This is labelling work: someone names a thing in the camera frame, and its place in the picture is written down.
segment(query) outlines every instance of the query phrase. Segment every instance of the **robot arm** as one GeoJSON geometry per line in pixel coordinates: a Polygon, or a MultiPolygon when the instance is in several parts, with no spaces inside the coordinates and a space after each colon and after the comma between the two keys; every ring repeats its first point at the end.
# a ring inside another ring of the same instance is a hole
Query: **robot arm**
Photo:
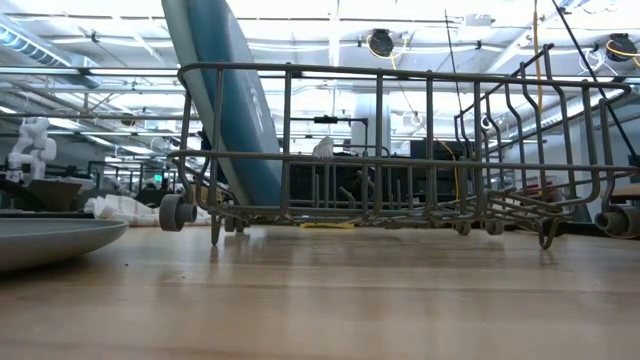
{"type": "Polygon", "coordinates": [[[44,178],[45,161],[55,159],[57,153],[56,142],[47,137],[47,128],[49,120],[40,118],[31,124],[23,124],[20,126],[19,138],[14,145],[11,153],[9,153],[9,172],[8,180],[19,182],[22,175],[22,164],[31,164],[31,178],[44,178]],[[35,149],[30,155],[22,152],[28,147],[33,146],[35,149]]]}

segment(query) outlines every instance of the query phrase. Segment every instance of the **fluorescent light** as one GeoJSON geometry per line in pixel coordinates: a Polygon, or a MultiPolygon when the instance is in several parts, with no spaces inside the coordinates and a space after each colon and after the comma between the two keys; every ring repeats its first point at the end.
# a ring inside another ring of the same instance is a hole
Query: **fluorescent light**
{"type": "Polygon", "coordinates": [[[258,70],[258,76],[282,76],[282,71],[258,70]]]}
{"type": "Polygon", "coordinates": [[[89,38],[80,38],[80,39],[53,39],[51,40],[53,44],[80,44],[85,42],[91,42],[89,38]]]}
{"type": "Polygon", "coordinates": [[[200,150],[201,145],[202,143],[200,142],[200,139],[196,137],[187,138],[187,148],[193,149],[193,150],[200,150]]]}
{"type": "MultiPolygon", "coordinates": [[[[612,76],[597,76],[598,82],[611,82],[613,81],[612,76]]],[[[538,77],[536,75],[528,75],[527,80],[537,80],[538,77]]],[[[593,82],[593,78],[591,76],[554,76],[553,80],[556,81],[590,81],[593,82]]]]}
{"type": "Polygon", "coordinates": [[[99,76],[142,76],[142,77],[176,77],[178,70],[169,69],[100,69],[91,68],[92,75],[99,76]]]}
{"type": "Polygon", "coordinates": [[[180,136],[180,133],[175,132],[143,132],[138,133],[138,136],[180,136]]]}
{"type": "Polygon", "coordinates": [[[60,119],[60,118],[49,118],[49,124],[53,125],[53,126],[57,126],[57,127],[61,127],[64,129],[79,129],[82,126],[78,125],[77,123],[71,121],[71,120],[67,120],[67,119],[60,119]]]}
{"type": "Polygon", "coordinates": [[[16,113],[15,111],[13,111],[13,110],[11,110],[9,108],[6,108],[4,106],[0,106],[0,110],[2,110],[3,113],[7,113],[7,114],[15,114],[16,113]]]}
{"type": "Polygon", "coordinates": [[[153,154],[152,150],[140,146],[123,146],[122,148],[136,154],[153,154]]]}
{"type": "Polygon", "coordinates": [[[82,135],[94,135],[94,136],[130,136],[131,133],[127,132],[107,132],[107,131],[83,131],[82,135]]]}
{"type": "Polygon", "coordinates": [[[93,140],[93,141],[97,142],[97,143],[98,143],[98,144],[100,144],[100,145],[113,146],[113,144],[112,144],[112,143],[108,142],[108,141],[107,141],[107,140],[105,140],[105,139],[101,139],[101,138],[99,138],[99,137],[95,137],[95,136],[91,136],[91,135],[89,135],[89,136],[87,136],[87,138],[89,138],[89,139],[91,139],[91,140],[93,140]]]}
{"type": "Polygon", "coordinates": [[[359,79],[375,79],[375,75],[368,74],[344,74],[319,71],[304,71],[302,76],[305,78],[359,78],[359,79]]]}
{"type": "Polygon", "coordinates": [[[0,73],[5,75],[80,75],[76,69],[45,66],[2,66],[0,73]]]}
{"type": "Polygon", "coordinates": [[[48,135],[73,135],[73,131],[47,131],[48,135]]]}

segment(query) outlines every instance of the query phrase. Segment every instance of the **wooden countertop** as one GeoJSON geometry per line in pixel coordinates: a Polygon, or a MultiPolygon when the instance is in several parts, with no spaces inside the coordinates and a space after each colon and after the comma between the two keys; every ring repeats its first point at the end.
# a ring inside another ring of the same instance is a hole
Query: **wooden countertop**
{"type": "Polygon", "coordinates": [[[637,359],[640,242],[131,229],[0,278],[7,359],[637,359]]]}

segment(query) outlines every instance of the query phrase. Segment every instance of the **ceiling beam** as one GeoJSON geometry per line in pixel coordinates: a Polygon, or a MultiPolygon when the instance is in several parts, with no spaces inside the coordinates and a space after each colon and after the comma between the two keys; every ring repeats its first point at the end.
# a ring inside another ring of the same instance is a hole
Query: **ceiling beam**
{"type": "MultiPolygon", "coordinates": [[[[75,85],[56,85],[55,87],[50,87],[46,84],[29,84],[30,88],[37,89],[39,91],[44,91],[47,93],[96,93],[96,94],[184,94],[184,88],[182,86],[173,86],[173,85],[144,85],[144,86],[136,86],[135,88],[131,88],[130,86],[121,86],[121,85],[100,85],[95,89],[87,89],[83,86],[75,86],[75,85]]],[[[354,93],[374,93],[375,92],[375,84],[372,84],[371,81],[362,81],[362,80],[352,80],[352,81],[340,81],[338,80],[336,83],[338,90],[350,91],[354,93]]],[[[495,85],[490,83],[483,83],[481,87],[481,91],[484,93],[490,89],[492,89],[495,85]]],[[[330,90],[333,89],[333,83],[319,85],[319,84],[306,84],[295,86],[292,89],[292,93],[295,95],[296,93],[301,93],[308,90],[330,90]]],[[[405,82],[402,85],[402,89],[397,82],[388,81],[384,84],[384,89],[387,91],[425,91],[425,85],[422,82],[405,82]]],[[[455,84],[450,82],[435,82],[434,83],[434,92],[437,93],[455,93],[455,84]]],[[[2,84],[0,82],[0,92],[10,92],[10,93],[20,93],[20,92],[29,92],[29,90],[24,90],[21,88],[17,88],[11,84],[2,84]]],[[[566,92],[568,94],[580,94],[579,88],[567,88],[566,92]]],[[[281,88],[266,88],[265,94],[267,95],[281,95],[283,94],[283,89],[281,88]]],[[[496,91],[497,94],[504,93],[504,89],[498,89],[496,91]]],[[[511,89],[512,94],[521,94],[522,87],[517,87],[511,89]]],[[[544,95],[557,95],[557,93],[548,87],[543,88],[544,95]]]]}
{"type": "MultiPolygon", "coordinates": [[[[572,8],[574,7],[573,4],[584,5],[581,2],[586,3],[589,1],[590,0],[567,0],[565,2],[568,2],[568,3],[565,5],[565,7],[572,8]]],[[[558,13],[555,10],[552,10],[549,14],[546,14],[546,15],[545,14],[542,14],[542,16],[539,15],[537,19],[539,20],[538,31],[540,30],[540,27],[544,26],[545,24],[553,23],[557,18],[558,18],[558,13]]],[[[486,68],[484,69],[484,73],[498,72],[498,70],[502,66],[504,66],[506,63],[508,63],[511,59],[513,59],[514,56],[520,54],[522,49],[524,49],[526,46],[529,46],[529,44],[531,44],[531,42],[533,41],[533,20],[527,22],[525,26],[526,28],[519,32],[518,36],[516,36],[516,38],[513,41],[511,41],[509,45],[507,45],[506,49],[503,52],[501,52],[498,56],[496,56],[496,58],[493,59],[493,61],[491,61],[491,63],[486,66],[486,68]]]]}
{"type": "Polygon", "coordinates": [[[124,20],[122,20],[120,16],[113,15],[112,18],[116,23],[118,23],[120,26],[125,28],[126,31],[131,34],[131,37],[134,38],[140,45],[142,45],[142,47],[144,47],[145,50],[147,50],[149,54],[151,54],[151,56],[153,56],[156,60],[158,60],[160,64],[168,67],[174,67],[176,65],[176,64],[169,63],[169,61],[163,58],[162,55],[160,55],[160,53],[156,51],[156,49],[152,48],[135,30],[133,30],[129,26],[129,24],[127,24],[124,20]]]}
{"type": "MultiPolygon", "coordinates": [[[[108,15],[74,15],[74,14],[38,14],[38,13],[6,13],[5,15],[15,19],[16,21],[48,21],[51,19],[62,20],[112,20],[108,15]]],[[[165,21],[164,16],[122,16],[126,21],[165,21]]],[[[237,17],[238,21],[331,21],[331,17],[237,17]]],[[[391,19],[391,18],[343,18],[342,21],[348,22],[389,22],[389,23],[410,23],[416,25],[442,25],[445,26],[444,19],[391,19]]],[[[449,20],[449,26],[457,27],[460,21],[449,20]]]]}

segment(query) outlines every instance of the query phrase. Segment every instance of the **rack wheel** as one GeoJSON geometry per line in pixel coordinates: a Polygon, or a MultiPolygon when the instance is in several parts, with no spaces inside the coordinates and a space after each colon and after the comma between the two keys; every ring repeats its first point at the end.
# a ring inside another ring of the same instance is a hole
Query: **rack wheel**
{"type": "Polygon", "coordinates": [[[234,218],[233,225],[237,232],[244,232],[244,221],[234,218]]]}
{"type": "Polygon", "coordinates": [[[220,238],[220,225],[222,225],[222,216],[214,216],[211,223],[211,245],[218,245],[218,238],[220,238]]]}
{"type": "Polygon", "coordinates": [[[471,232],[471,224],[469,223],[456,224],[455,229],[458,232],[458,234],[467,236],[471,232]]]}
{"type": "Polygon", "coordinates": [[[160,228],[163,231],[178,232],[185,222],[194,222],[198,211],[192,204],[187,204],[180,195],[167,195],[160,203],[160,228]]]}
{"type": "Polygon", "coordinates": [[[502,235],[502,233],[504,232],[504,223],[502,222],[485,223],[484,229],[487,230],[487,234],[491,236],[502,235]]]}
{"type": "Polygon", "coordinates": [[[442,229],[446,226],[447,224],[443,223],[443,222],[439,222],[439,221],[431,221],[430,223],[430,228],[433,229],[442,229]]]}
{"type": "Polygon", "coordinates": [[[633,238],[640,235],[640,211],[631,206],[612,206],[611,212],[596,215],[595,223],[607,235],[633,238]]]}
{"type": "Polygon", "coordinates": [[[236,231],[235,218],[233,216],[224,217],[224,232],[236,231]]]}

